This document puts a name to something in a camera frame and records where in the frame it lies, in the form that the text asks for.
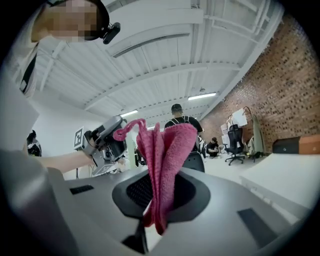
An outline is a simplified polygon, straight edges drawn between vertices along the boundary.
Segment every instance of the black rectangular vent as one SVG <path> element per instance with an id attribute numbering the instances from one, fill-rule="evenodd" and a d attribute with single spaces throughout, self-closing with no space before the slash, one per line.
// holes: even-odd
<path id="1" fill-rule="evenodd" d="M 72 195 L 75 195 L 75 194 L 79 194 L 79 193 L 86 192 L 88 190 L 93 190 L 93 189 L 94 187 L 91 185 L 84 185 L 84 186 L 70 188 L 70 191 Z"/>
<path id="2" fill-rule="evenodd" d="M 277 238 L 277 234 L 271 230 L 253 209 L 240 210 L 237 213 L 260 248 Z"/>

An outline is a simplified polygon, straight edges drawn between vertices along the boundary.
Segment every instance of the white ceiling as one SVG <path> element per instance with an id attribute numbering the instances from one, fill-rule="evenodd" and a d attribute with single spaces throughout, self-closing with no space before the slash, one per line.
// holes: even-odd
<path id="1" fill-rule="evenodd" d="M 121 24 L 109 45 L 102 40 L 40 42 L 37 89 L 99 116 L 132 110 L 128 120 L 148 126 L 186 115 L 203 118 L 242 79 L 276 30 L 282 7 L 270 0 L 102 0 L 110 22 Z M 128 48 L 160 37 L 169 39 Z M 215 97 L 188 101 L 189 96 Z"/>

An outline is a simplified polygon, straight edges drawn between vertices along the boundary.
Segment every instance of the white desk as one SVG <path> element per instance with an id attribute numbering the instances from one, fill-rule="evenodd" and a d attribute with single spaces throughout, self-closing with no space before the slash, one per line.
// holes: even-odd
<path id="1" fill-rule="evenodd" d="M 240 175 L 255 189 L 298 218 L 311 212 L 320 192 L 320 155 L 271 154 Z"/>

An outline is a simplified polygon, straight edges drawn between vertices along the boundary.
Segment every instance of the brick wall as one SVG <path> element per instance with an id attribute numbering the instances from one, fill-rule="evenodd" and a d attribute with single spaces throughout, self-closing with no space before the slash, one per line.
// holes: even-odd
<path id="1" fill-rule="evenodd" d="M 269 47 L 238 84 L 203 120 L 204 139 L 217 137 L 233 112 L 248 106 L 261 125 L 266 151 L 276 139 L 320 133 L 320 68 L 307 36 L 286 14 Z M 248 140 L 253 123 L 243 127 Z"/>

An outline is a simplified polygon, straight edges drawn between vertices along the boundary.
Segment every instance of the robotic arm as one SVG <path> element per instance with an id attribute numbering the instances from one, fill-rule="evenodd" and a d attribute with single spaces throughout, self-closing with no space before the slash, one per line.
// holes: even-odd
<path id="1" fill-rule="evenodd" d="M 113 138 L 114 132 L 125 125 L 126 122 L 121 116 L 114 116 L 93 131 L 83 126 L 75 132 L 73 148 L 92 157 L 96 165 L 93 175 L 105 173 L 127 150 L 125 141 Z"/>

